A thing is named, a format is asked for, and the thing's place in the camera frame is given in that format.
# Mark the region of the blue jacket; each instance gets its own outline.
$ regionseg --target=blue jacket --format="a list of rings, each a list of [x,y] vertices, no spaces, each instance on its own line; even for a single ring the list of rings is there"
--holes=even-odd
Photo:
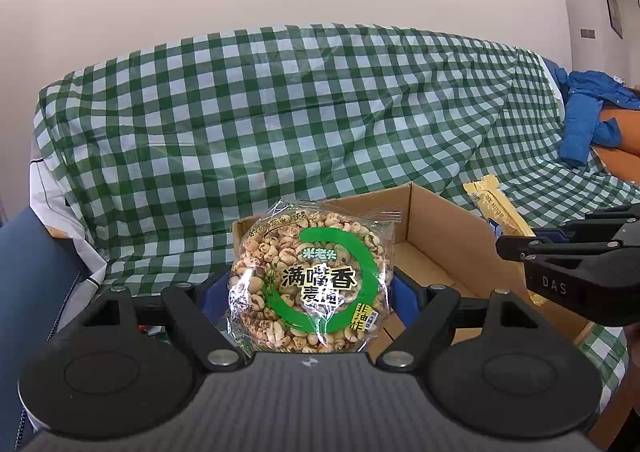
[[[564,135],[560,144],[560,159],[578,167],[587,164],[589,145],[618,147],[622,143],[615,118],[600,121],[600,110],[611,104],[640,110],[640,98],[604,72],[574,70],[567,75],[562,67],[545,60],[556,80],[565,104]]]

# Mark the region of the green and white checkered tablecloth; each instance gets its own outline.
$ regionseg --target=green and white checkered tablecloth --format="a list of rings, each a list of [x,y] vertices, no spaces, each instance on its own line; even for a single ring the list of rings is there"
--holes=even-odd
[[[495,173],[534,227],[640,200],[593,157],[582,170],[556,161],[558,107],[535,54],[417,30],[187,38],[66,75],[41,91],[34,124],[108,263],[104,284],[133,293],[202,281],[232,260],[231,222],[281,197],[415,181],[473,209],[462,183]],[[591,345],[607,385],[623,342]]]

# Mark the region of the black and white zipper cord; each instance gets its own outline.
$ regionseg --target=black and white zipper cord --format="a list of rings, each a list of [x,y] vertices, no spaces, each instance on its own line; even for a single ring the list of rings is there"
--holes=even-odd
[[[49,342],[49,340],[53,338],[53,335],[56,334],[58,330],[58,325],[60,324],[60,319],[62,318],[62,313],[65,310],[66,304],[69,302],[69,299],[71,298],[71,294],[73,293],[74,288],[78,285],[78,282],[80,282],[81,275],[82,275],[82,269],[78,271],[78,274],[76,275],[76,278],[74,279],[74,282],[71,285],[71,288],[69,288],[69,291],[66,294],[65,301],[62,303],[62,307],[58,312],[58,316],[56,317],[56,320],[53,323],[53,327],[49,332],[49,336],[47,337],[46,342]],[[20,424],[18,425],[18,434],[15,436],[16,450],[18,450],[18,448],[20,448],[20,446],[22,445],[22,436],[24,435],[24,426],[26,424],[27,424],[27,411],[25,409],[22,409],[22,413],[20,415]]]

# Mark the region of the metal screw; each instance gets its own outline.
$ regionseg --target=metal screw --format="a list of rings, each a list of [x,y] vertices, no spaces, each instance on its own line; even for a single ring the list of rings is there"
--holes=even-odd
[[[212,366],[232,366],[239,360],[238,353],[231,349],[216,349],[207,355]]]
[[[382,361],[388,366],[402,369],[410,366],[414,362],[414,357],[404,351],[389,351],[382,357]]]

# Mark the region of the blue sofa armrest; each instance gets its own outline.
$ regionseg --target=blue sofa armrest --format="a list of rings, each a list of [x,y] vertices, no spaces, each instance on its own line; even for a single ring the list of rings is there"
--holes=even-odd
[[[54,331],[73,285],[88,277],[73,241],[54,239],[30,208],[0,228],[0,450],[12,450],[20,369]]]

